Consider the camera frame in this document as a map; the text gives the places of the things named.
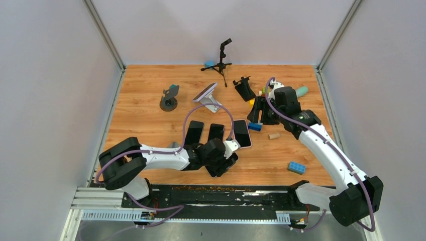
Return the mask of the blue phone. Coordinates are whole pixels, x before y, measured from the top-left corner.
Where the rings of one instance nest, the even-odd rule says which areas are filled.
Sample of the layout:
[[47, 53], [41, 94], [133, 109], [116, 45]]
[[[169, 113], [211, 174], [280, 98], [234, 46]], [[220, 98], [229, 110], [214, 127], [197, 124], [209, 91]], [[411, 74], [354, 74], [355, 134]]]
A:
[[185, 135], [184, 145], [198, 144], [203, 132], [204, 123], [191, 120]]

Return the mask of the purple dark smartphone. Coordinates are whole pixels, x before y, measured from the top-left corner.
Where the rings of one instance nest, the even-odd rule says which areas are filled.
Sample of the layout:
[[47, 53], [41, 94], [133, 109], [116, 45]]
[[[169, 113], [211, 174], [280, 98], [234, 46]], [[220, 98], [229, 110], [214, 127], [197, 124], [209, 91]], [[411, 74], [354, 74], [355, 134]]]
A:
[[208, 132], [207, 141], [218, 139], [220, 142], [223, 141], [225, 126], [222, 124], [211, 124]]

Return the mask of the pink case smartphone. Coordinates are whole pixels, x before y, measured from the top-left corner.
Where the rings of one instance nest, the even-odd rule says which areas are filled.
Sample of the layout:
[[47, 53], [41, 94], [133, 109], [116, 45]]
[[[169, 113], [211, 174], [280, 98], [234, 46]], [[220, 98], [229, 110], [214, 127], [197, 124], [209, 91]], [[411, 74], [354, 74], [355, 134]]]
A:
[[233, 121], [234, 137], [241, 148], [249, 148], [252, 146], [251, 136], [246, 120], [240, 119]]

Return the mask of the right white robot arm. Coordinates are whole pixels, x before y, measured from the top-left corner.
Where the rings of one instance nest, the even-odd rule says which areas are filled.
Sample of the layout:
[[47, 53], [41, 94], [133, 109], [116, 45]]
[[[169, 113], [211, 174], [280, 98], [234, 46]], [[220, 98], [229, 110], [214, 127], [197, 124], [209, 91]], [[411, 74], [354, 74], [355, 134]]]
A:
[[257, 96], [247, 116], [252, 123], [283, 124], [284, 129], [304, 144], [331, 176], [335, 188], [306, 180], [292, 185], [287, 203], [292, 209], [309, 204], [329, 210], [338, 223], [350, 226], [379, 210], [384, 184], [378, 176], [360, 170], [330, 138], [312, 110], [303, 110], [290, 87], [274, 88], [269, 96]]

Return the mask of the grey round-base phone stand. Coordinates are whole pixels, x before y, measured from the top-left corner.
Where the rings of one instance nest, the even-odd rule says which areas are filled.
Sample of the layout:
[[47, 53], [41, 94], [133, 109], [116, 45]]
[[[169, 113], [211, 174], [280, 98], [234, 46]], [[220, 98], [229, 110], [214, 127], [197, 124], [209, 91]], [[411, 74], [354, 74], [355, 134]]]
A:
[[180, 148], [181, 145], [178, 142], [172, 142], [167, 146], [167, 148]]

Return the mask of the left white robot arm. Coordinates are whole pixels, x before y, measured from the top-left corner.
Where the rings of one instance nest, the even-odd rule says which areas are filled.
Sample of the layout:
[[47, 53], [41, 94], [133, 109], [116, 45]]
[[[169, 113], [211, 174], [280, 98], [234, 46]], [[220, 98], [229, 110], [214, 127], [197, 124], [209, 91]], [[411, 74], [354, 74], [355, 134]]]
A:
[[104, 184], [107, 190], [121, 189], [133, 196], [141, 207], [149, 207], [154, 194], [149, 181], [139, 176], [143, 170], [194, 171], [205, 167], [212, 177], [220, 177], [237, 161], [239, 148], [236, 140], [221, 141], [218, 138], [206, 144], [156, 148], [130, 137], [100, 154], [101, 170], [95, 180]]

